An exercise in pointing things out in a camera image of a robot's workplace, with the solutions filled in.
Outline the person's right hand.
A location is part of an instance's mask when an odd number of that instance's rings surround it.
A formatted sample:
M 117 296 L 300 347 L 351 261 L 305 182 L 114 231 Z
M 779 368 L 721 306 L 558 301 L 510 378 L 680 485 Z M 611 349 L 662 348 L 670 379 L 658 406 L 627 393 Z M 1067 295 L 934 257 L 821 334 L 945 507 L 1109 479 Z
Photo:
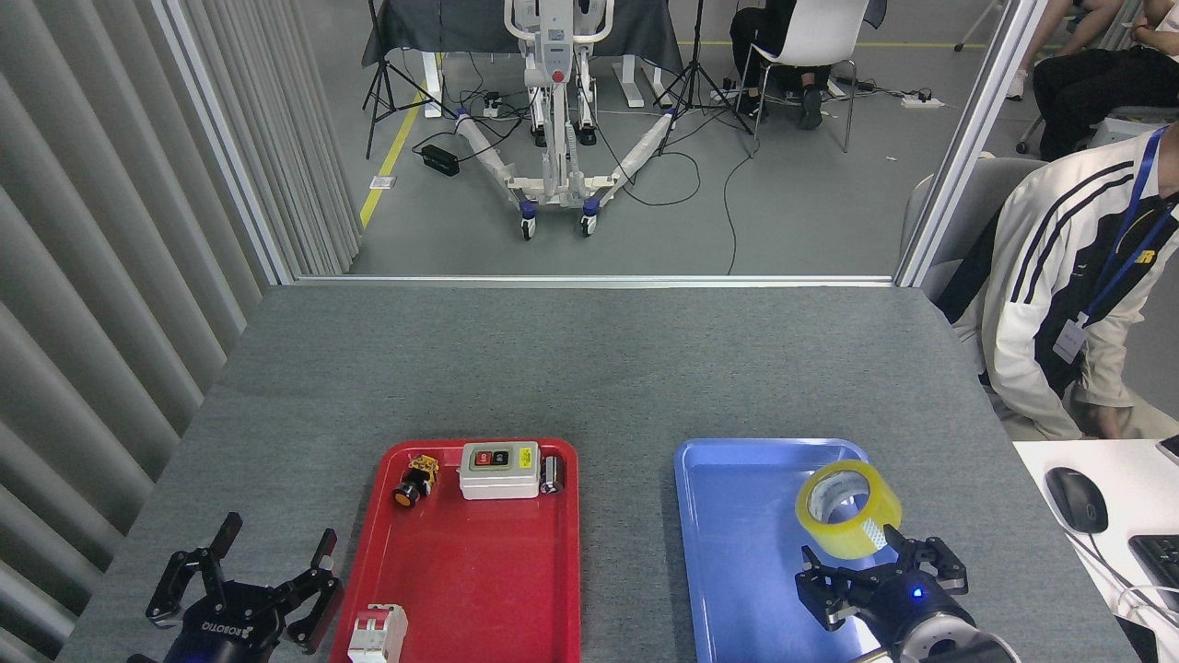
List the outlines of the person's right hand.
M 1084 402 L 1079 403 L 1074 419 L 1084 439 L 1120 439 L 1124 436 L 1120 412 L 1113 406 Z

